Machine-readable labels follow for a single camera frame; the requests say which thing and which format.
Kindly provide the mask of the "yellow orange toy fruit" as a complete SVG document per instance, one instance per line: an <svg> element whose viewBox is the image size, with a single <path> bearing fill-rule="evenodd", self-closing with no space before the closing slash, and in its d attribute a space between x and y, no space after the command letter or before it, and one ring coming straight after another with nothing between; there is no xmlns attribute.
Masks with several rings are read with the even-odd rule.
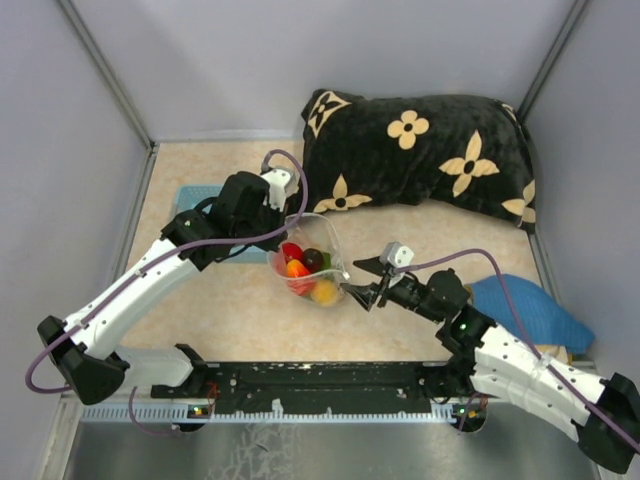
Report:
<svg viewBox="0 0 640 480"><path fill-rule="evenodd" d="M311 290L310 296L316 304L328 306L336 301L338 289L333 281L320 279Z"/></svg>

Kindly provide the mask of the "green orange toy mango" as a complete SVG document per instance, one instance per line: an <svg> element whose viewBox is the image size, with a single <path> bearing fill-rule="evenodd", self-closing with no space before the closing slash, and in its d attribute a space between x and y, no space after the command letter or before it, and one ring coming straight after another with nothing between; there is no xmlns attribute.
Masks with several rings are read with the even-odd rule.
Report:
<svg viewBox="0 0 640 480"><path fill-rule="evenodd" d="M322 252L323 256L323 264L321 268L321 273L323 277L329 280L334 279L334 269L332 264L332 256L329 252Z"/></svg>

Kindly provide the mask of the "dark red toy fruit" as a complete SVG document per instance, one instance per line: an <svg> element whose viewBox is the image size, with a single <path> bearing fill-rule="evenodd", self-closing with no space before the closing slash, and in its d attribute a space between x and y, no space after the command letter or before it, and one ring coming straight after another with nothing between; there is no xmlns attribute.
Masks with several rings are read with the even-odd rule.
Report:
<svg viewBox="0 0 640 480"><path fill-rule="evenodd" d="M321 271L323 264L322 251L315 248L305 249L302 262L311 273Z"/></svg>

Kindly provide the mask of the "red toy apple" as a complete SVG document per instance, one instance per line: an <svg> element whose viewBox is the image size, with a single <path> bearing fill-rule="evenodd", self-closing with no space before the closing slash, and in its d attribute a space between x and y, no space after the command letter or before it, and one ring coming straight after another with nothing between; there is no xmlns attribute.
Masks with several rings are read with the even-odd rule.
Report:
<svg viewBox="0 0 640 480"><path fill-rule="evenodd" d="M296 243L284 242L281 244L280 250L286 263L292 260L303 260L304 250Z"/></svg>

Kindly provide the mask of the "clear dotted zip top bag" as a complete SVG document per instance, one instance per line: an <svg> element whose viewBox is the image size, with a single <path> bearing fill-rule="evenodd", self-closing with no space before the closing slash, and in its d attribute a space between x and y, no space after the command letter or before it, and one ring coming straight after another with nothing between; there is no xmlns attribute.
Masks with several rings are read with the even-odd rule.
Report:
<svg viewBox="0 0 640 480"><path fill-rule="evenodd" d="M315 213L302 215L267 262L288 292L319 307L338 303L350 279L333 224Z"/></svg>

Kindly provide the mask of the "orange toy orange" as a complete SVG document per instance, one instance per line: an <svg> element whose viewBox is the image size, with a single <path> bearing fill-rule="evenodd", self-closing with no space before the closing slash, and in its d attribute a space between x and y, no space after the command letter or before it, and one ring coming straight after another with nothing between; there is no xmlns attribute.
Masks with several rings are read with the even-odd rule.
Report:
<svg viewBox="0 0 640 480"><path fill-rule="evenodd" d="M311 293L316 285L314 279L293 279L287 282L288 287L292 293L297 296L306 296Z"/></svg>

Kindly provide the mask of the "red yellow toy pepper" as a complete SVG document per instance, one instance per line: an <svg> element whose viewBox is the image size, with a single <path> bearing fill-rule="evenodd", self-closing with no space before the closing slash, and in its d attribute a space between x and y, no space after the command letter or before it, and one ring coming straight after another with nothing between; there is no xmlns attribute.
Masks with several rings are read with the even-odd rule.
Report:
<svg viewBox="0 0 640 480"><path fill-rule="evenodd" d="M298 259L291 259L286 264L285 272L288 278L302 278L311 274L311 271Z"/></svg>

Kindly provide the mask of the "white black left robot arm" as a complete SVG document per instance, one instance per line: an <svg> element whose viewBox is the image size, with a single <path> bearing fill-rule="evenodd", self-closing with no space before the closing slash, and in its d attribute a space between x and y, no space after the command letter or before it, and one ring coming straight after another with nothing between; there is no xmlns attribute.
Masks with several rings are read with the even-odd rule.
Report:
<svg viewBox="0 0 640 480"><path fill-rule="evenodd" d="M67 388L85 405L128 386L201 394L208 373L189 347L146 350L121 341L166 295L210 265L244 247L274 250L291 226L295 187L286 168L231 175L218 194L177 213L143 257L96 299L64 319L43 319L37 333Z"/></svg>

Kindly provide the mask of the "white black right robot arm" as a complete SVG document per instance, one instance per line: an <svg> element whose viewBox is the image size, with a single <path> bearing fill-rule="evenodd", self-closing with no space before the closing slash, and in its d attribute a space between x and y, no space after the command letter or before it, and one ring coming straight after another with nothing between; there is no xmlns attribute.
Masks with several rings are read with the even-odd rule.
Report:
<svg viewBox="0 0 640 480"><path fill-rule="evenodd" d="M341 286L365 310L392 302L440 324L436 337L451 354L446 380L454 393L507 401L562 431L599 466L628 472L639 454L639 391L631 379L604 378L541 353L477 310L452 269L421 282L411 267L378 258L356 264L380 278Z"/></svg>

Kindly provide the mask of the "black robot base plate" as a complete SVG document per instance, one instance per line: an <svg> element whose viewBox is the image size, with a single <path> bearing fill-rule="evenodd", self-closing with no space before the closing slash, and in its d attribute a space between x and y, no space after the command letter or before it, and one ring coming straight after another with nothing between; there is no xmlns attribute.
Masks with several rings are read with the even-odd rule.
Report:
<svg viewBox="0 0 640 480"><path fill-rule="evenodd" d="M474 392L452 362L221 362L198 366L180 386L154 385L154 399L204 399L217 414L429 413L435 399Z"/></svg>

